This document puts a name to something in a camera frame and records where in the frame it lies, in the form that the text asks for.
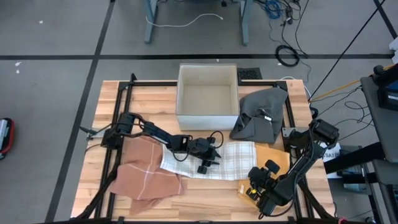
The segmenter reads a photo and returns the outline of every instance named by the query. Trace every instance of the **orange cloth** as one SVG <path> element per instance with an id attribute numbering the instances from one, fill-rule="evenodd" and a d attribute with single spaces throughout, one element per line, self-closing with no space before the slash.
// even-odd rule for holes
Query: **orange cloth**
<path id="1" fill-rule="evenodd" d="M 123 164 L 109 190 L 132 198 L 130 214 L 148 210 L 163 198 L 183 194 L 181 177 L 160 168 L 161 143 L 149 137 L 125 138 Z"/>
<path id="2" fill-rule="evenodd" d="M 267 144 L 256 144 L 257 153 L 257 166 L 264 167 L 266 162 L 270 159 L 274 161 L 279 167 L 277 174 L 272 174 L 271 177 L 276 179 L 282 174 L 286 174 L 290 167 L 290 155 L 287 152 L 283 152 L 277 149 L 271 149 Z M 255 201 L 251 200 L 246 195 L 246 191 L 250 188 L 249 179 L 240 180 L 238 182 L 238 197 L 250 205 L 256 206 Z"/>

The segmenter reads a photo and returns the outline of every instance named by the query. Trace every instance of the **red object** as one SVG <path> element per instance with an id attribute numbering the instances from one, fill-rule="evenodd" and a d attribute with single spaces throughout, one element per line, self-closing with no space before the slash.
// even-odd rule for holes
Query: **red object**
<path id="1" fill-rule="evenodd" d="M 14 144 L 15 122 L 9 118 L 3 119 L 7 121 L 8 133 L 6 134 L 7 137 L 4 138 L 3 145 L 0 149 L 0 154 L 5 156 Z"/>

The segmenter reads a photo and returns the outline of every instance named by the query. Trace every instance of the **table leg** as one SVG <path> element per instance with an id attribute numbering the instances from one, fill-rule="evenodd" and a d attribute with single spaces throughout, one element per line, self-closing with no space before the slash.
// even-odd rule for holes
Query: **table leg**
<path id="1" fill-rule="evenodd" d="M 339 170 L 370 162 L 374 159 L 384 159 L 384 156 L 382 146 L 377 142 L 354 152 L 329 160 L 328 162 L 325 162 L 324 165 L 326 173 L 331 174 Z"/>
<path id="2" fill-rule="evenodd" d="M 145 15 L 148 18 L 148 21 L 151 23 L 155 23 L 156 19 L 156 10 L 157 10 L 157 0 L 145 0 Z M 152 24 L 147 23 L 147 27 L 145 29 L 145 44 L 149 44 L 152 37 L 152 30 L 154 26 Z"/>
<path id="3" fill-rule="evenodd" d="M 249 16 L 252 4 L 253 0 L 241 1 L 241 8 L 239 10 L 241 16 L 242 38 L 244 46 L 247 46 L 249 44 Z"/>

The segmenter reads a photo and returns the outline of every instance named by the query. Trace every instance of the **yellow cloth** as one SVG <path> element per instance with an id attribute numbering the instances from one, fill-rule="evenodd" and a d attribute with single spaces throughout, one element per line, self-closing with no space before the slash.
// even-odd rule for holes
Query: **yellow cloth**
<path id="1" fill-rule="evenodd" d="M 290 166 L 289 153 L 283 152 L 277 149 L 271 149 L 267 144 L 256 144 L 257 152 L 257 166 L 264 167 L 266 162 L 270 159 L 274 161 L 280 167 L 277 174 L 272 174 L 271 177 L 276 179 L 282 174 L 286 174 Z M 256 206 L 255 201 L 251 200 L 249 196 L 246 195 L 246 191 L 250 188 L 250 181 L 240 180 L 238 185 L 238 197 L 244 200 L 246 203 Z"/>

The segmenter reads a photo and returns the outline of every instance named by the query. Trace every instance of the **white cable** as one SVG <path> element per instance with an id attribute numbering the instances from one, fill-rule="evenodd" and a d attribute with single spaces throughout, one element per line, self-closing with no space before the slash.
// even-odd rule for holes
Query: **white cable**
<path id="1" fill-rule="evenodd" d="M 293 79 L 293 80 L 296 80 L 294 77 L 283 77 L 283 78 L 281 78 L 280 80 L 285 80 L 285 79 Z M 308 88 L 304 85 L 304 88 L 305 88 L 305 91 L 308 93 L 308 95 L 310 96 L 310 98 L 311 98 L 311 93 L 310 93 L 310 90 L 308 90 Z"/>
<path id="2" fill-rule="evenodd" d="M 202 16 L 216 16 L 216 17 L 219 17 L 219 19 L 221 19 L 221 20 L 224 19 L 224 18 L 222 18 L 221 16 L 219 16 L 219 15 L 217 15 L 217 14 L 206 13 L 206 14 L 199 15 L 196 19 L 192 20 L 192 21 L 191 21 L 190 23 L 188 23 L 188 24 L 185 24 L 185 25 L 176 25 L 176 26 L 175 26 L 175 25 L 157 25 L 157 24 L 153 24 L 153 23 L 149 22 L 147 16 L 146 16 L 145 18 L 146 18 L 146 20 L 147 20 L 147 23 L 149 23 L 149 24 L 151 24 L 151 25 L 153 25 L 153 26 L 156 26 L 156 27 L 186 27 L 186 26 L 189 26 L 189 25 L 193 24 L 197 19 L 199 19 L 199 18 L 202 17 Z"/>

